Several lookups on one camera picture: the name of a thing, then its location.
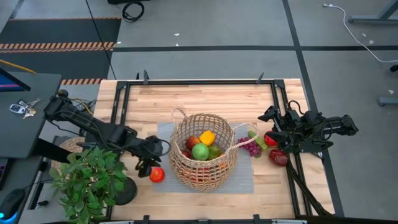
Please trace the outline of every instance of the green apple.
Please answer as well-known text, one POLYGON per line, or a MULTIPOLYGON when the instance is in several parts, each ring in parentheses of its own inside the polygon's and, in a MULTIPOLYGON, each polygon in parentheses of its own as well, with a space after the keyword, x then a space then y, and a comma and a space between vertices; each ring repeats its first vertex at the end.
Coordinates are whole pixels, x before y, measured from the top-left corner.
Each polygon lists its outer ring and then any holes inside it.
POLYGON ((218 156, 221 155, 221 151, 220 148, 216 145, 211 145, 209 146, 209 157, 207 158, 207 160, 212 160, 212 159, 216 159, 218 156))
POLYGON ((205 161, 209 157, 209 148, 203 143, 196 144, 192 149, 192 156, 199 161, 205 161))

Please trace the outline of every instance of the wicker basket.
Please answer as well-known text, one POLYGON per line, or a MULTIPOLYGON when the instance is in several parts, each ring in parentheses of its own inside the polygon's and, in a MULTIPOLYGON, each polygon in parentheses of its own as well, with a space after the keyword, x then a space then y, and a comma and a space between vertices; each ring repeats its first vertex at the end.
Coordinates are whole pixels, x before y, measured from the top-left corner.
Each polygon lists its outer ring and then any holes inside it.
POLYGON ((257 128, 253 126, 256 136, 247 142, 235 144, 235 130, 252 124, 240 124, 232 128, 227 120, 215 114, 200 113, 187 117, 180 108, 172 110, 172 121, 175 128, 171 138, 170 166, 183 184, 201 192, 208 192, 221 186, 236 164, 238 148, 254 141, 259 135, 257 128), (175 122, 175 110, 184 115, 183 121, 179 124, 175 122), (185 141, 191 135, 199 137, 206 130, 216 134, 215 144, 220 147, 223 154, 211 161, 195 161, 184 156, 181 150, 187 149, 185 141))

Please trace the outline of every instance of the grape bunch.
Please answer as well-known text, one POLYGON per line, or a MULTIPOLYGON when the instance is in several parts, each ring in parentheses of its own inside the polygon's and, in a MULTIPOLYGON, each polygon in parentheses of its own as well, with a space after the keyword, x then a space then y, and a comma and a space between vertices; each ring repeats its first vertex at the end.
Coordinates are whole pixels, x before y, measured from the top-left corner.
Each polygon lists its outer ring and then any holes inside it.
MULTIPOLYGON (((248 137, 241 138, 241 139, 238 139, 238 143, 245 142, 248 140, 249 140, 248 137)), ((253 156, 260 157, 261 156, 261 147, 259 145, 257 145, 257 143, 255 141, 244 144, 241 147, 244 148, 245 150, 249 151, 251 157, 253 157, 253 156)))

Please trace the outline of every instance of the white cable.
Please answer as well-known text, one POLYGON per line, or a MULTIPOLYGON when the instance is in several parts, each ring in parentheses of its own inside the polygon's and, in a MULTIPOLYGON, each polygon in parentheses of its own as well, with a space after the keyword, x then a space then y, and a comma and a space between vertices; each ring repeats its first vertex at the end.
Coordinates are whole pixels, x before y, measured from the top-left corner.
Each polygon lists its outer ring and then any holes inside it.
POLYGON ((340 8, 340 7, 338 7, 338 6, 334 6, 334 5, 332 5, 332 4, 326 4, 326 3, 324 3, 323 7, 334 7, 334 8, 336 8, 336 9, 340 9, 341 11, 343 11, 343 13, 344 13, 343 24, 344 24, 344 26, 346 27, 346 29, 348 30, 349 34, 351 34, 351 36, 353 37, 353 39, 354 39, 357 43, 359 43, 360 45, 362 45, 366 50, 368 50, 368 52, 369 52, 370 54, 372 54, 373 57, 376 58, 379 62, 382 62, 382 63, 398 62, 398 60, 391 60, 391 61, 383 61, 383 60, 380 60, 371 50, 368 49, 367 46, 365 46, 365 45, 362 44, 359 40, 357 40, 357 39, 355 38, 354 34, 350 31, 350 29, 348 28, 348 26, 347 26, 347 24, 346 24, 346 11, 344 11, 344 9, 342 9, 342 8, 340 8))

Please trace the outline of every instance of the wooden table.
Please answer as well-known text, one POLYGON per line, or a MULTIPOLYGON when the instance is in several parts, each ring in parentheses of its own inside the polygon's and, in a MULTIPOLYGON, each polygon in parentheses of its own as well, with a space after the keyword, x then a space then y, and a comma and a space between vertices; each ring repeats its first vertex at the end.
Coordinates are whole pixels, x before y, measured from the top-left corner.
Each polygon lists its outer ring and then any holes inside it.
MULTIPOLYGON (((308 110, 300 79, 284 81, 288 99, 298 101, 303 111, 308 110)), ((96 118, 110 121, 116 83, 101 82, 95 108, 96 118)), ((283 105, 281 99, 279 96, 280 105, 283 105)), ((264 114, 270 105, 273 105, 271 88, 264 85, 132 86, 126 125, 134 128, 139 138, 156 134, 157 123, 170 122, 170 110, 179 106, 188 115, 214 113, 231 123, 254 123, 264 135, 273 123, 261 122, 257 117, 264 114)), ((127 175, 136 181, 138 195, 130 204, 115 206, 112 220, 142 220, 144 215, 150 215, 151 220, 252 219, 253 214, 259 214, 261 218, 293 218, 286 169, 271 164, 266 153, 259 159, 252 158, 254 194, 155 192, 149 178, 138 178, 134 170, 137 158, 126 153, 121 161, 129 169, 127 175)), ((302 164, 308 188, 324 208, 333 213, 321 160, 303 153, 302 164)), ((302 194, 297 186, 296 189, 303 214, 302 194)))

